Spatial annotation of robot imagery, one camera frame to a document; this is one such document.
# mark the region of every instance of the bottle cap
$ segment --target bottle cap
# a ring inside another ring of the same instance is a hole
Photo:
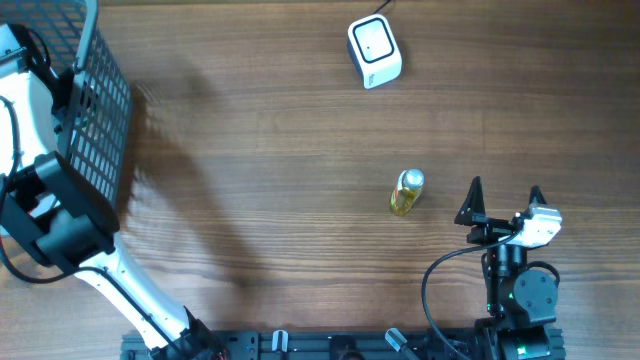
[[[407,170],[402,184],[409,188],[409,190],[418,190],[424,185],[424,174],[418,169]]]

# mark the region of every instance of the white box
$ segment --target white box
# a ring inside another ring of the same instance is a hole
[[[391,81],[402,71],[402,56],[387,19],[374,14],[360,19],[347,31],[349,55],[365,89]]]

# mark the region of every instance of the bottle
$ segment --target bottle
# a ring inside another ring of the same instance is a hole
[[[398,185],[391,193],[391,201],[389,202],[391,212],[398,216],[406,215],[422,193],[423,185],[422,171],[418,169],[403,171],[398,178]]]

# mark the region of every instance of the wooden tabletop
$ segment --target wooden tabletop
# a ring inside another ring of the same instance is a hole
[[[385,14],[403,73],[366,91],[346,29],[378,5],[101,9],[134,94],[131,253],[211,329],[424,329],[420,281],[468,246],[453,218],[472,178],[499,218],[538,184],[564,222],[530,259],[562,274],[568,358],[637,358],[637,4],[398,1]],[[414,167],[424,194],[395,217],[389,194]],[[479,259],[430,280],[440,325],[487,316]],[[0,280],[2,359],[114,359],[133,330],[77,279]]]

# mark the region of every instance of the yellow liquid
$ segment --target yellow liquid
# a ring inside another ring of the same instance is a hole
[[[422,189],[409,190],[406,187],[398,190],[397,188],[391,193],[391,201],[389,202],[389,208],[391,212],[398,216],[405,216],[411,210],[413,203],[418,199],[422,193]]]

